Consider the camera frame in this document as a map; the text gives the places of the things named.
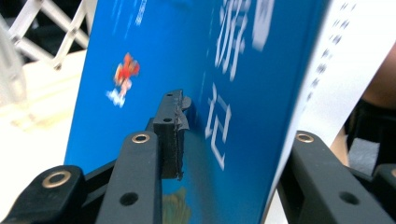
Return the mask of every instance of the bolt hole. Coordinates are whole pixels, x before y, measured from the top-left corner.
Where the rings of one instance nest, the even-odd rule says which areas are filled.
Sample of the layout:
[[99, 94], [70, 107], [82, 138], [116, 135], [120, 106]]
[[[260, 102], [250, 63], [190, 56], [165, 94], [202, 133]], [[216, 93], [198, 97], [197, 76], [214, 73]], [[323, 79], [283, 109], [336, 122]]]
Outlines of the bolt hole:
[[146, 136], [143, 136], [143, 135], [142, 136], [137, 136], [136, 140], [137, 141], [144, 141], [144, 140], [146, 140]]
[[125, 193], [120, 198], [120, 203], [124, 206], [130, 206], [130, 205], [136, 203], [138, 199], [139, 199], [139, 197], [137, 196], [136, 193], [133, 193], [133, 192]]
[[51, 177], [51, 178], [49, 179], [49, 182], [50, 182], [51, 184], [57, 183], [57, 182], [63, 180], [64, 178], [65, 178], [65, 175], [64, 175], [64, 174], [58, 174], [58, 175], [55, 175], [55, 176]]
[[355, 195], [353, 195], [353, 194], [351, 194], [349, 192], [344, 192], [344, 191], [340, 192], [340, 198], [345, 203], [350, 203], [350, 204], [353, 204], [353, 205], [359, 204], [359, 199]]

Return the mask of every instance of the book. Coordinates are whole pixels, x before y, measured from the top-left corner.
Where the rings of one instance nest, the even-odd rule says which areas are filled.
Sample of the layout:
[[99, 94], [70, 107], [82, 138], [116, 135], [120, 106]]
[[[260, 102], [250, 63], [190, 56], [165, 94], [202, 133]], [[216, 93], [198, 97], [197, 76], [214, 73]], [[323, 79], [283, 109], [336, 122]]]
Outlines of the book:
[[182, 89], [192, 101], [184, 176], [163, 180], [164, 223], [260, 223], [290, 153], [326, 8], [99, 1], [64, 163], [87, 174], [115, 160], [163, 95]]

